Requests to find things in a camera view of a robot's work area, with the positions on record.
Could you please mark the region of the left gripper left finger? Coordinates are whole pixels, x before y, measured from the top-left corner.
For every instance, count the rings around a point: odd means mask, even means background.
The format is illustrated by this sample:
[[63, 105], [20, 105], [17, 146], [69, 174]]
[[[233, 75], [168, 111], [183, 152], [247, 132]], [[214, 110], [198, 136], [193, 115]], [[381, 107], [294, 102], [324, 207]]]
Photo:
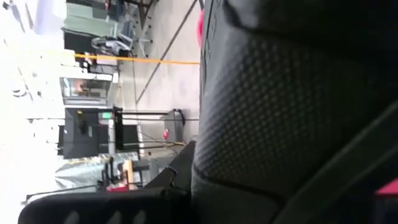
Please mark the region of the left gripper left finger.
[[195, 142], [143, 188], [58, 194], [22, 209], [17, 224], [195, 224], [190, 209]]

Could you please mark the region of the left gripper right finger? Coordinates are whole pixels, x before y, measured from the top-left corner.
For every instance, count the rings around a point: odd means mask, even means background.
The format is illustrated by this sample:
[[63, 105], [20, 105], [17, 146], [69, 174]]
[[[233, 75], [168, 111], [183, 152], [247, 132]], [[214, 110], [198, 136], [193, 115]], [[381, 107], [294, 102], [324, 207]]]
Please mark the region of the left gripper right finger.
[[398, 101], [308, 181], [272, 224], [306, 224], [398, 152]]

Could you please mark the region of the black rubber slide sandal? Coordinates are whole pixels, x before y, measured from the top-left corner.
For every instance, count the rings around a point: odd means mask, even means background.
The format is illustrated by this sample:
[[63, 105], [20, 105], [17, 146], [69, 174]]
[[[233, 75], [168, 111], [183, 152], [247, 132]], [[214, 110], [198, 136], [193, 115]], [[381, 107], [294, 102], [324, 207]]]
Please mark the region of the black rubber slide sandal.
[[205, 0], [199, 224], [398, 224], [398, 0]]

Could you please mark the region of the black equipment rack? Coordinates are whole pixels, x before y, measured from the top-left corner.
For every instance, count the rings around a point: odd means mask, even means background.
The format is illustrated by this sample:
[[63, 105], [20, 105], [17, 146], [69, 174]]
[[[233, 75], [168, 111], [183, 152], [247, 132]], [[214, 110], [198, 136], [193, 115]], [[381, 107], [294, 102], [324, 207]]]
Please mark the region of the black equipment rack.
[[99, 154], [98, 110], [65, 108], [63, 157], [79, 159]]

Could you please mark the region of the glass display panel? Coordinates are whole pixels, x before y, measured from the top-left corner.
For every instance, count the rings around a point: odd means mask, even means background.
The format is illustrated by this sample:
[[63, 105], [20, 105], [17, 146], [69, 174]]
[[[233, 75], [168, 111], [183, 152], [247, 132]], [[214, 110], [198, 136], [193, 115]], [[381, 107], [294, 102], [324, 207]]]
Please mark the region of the glass display panel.
[[106, 106], [111, 82], [85, 78], [60, 78], [65, 106]]

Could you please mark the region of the grey covered chair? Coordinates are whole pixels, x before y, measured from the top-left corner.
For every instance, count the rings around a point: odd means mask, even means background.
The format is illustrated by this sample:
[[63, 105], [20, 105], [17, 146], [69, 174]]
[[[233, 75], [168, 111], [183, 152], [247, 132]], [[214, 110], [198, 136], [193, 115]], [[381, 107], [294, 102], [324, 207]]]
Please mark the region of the grey covered chair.
[[106, 55], [128, 57], [131, 47], [119, 37], [95, 37], [91, 40], [91, 46]]

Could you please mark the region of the blue office chair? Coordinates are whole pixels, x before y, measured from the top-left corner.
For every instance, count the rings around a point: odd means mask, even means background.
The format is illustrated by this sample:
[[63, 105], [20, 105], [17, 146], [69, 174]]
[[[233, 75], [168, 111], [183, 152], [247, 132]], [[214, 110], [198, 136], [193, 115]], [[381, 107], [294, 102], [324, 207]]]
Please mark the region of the blue office chair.
[[123, 29], [120, 36], [125, 43], [130, 46], [131, 51], [137, 53], [141, 51], [142, 56], [149, 57], [147, 47], [153, 43], [149, 32], [152, 30], [152, 25], [147, 24], [144, 27], [140, 26], [135, 19], [128, 19], [123, 23]]

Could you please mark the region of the green partition panel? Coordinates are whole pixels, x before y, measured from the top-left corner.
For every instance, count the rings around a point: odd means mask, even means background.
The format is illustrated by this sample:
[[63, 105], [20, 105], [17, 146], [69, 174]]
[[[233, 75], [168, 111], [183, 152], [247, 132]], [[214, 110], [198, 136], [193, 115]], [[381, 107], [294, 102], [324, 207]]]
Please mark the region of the green partition panel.
[[118, 23], [107, 13], [100, 12], [99, 16], [93, 14], [91, 6], [76, 3], [66, 3], [67, 15], [63, 21], [63, 29], [81, 32], [95, 36], [111, 35]]

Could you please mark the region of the wooden post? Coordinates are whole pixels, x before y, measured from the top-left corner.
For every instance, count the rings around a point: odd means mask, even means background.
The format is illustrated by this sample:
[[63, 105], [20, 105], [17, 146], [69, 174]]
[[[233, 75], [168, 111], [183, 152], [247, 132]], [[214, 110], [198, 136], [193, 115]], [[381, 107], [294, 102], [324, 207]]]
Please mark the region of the wooden post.
[[126, 160], [123, 163], [123, 183], [129, 190], [134, 190], [134, 173], [132, 160]]

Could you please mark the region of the black metal frame stand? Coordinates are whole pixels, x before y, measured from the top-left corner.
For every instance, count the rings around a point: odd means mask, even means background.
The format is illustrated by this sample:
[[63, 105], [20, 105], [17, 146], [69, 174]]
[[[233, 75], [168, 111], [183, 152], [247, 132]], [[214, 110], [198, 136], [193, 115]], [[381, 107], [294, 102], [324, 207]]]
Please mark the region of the black metal frame stand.
[[[113, 124], [109, 126], [109, 145], [118, 152], [136, 152], [152, 154], [157, 150], [170, 150], [177, 153], [177, 148], [185, 146], [185, 128], [189, 123], [199, 121], [189, 118], [185, 111], [173, 108], [168, 111], [128, 111], [114, 107]], [[168, 129], [169, 138], [163, 138]]]

